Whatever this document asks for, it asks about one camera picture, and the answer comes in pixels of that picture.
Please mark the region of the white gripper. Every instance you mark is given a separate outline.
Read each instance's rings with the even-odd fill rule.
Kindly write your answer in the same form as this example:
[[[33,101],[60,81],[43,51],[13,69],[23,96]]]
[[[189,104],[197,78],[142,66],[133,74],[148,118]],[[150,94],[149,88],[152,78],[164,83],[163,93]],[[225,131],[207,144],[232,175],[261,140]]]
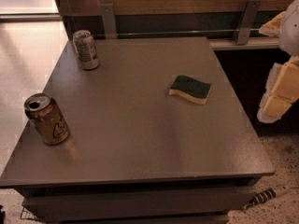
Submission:
[[[274,63],[270,69],[259,104],[258,121],[274,123],[299,99],[299,0],[263,24],[259,33],[279,37],[279,47],[291,55],[286,63]]]

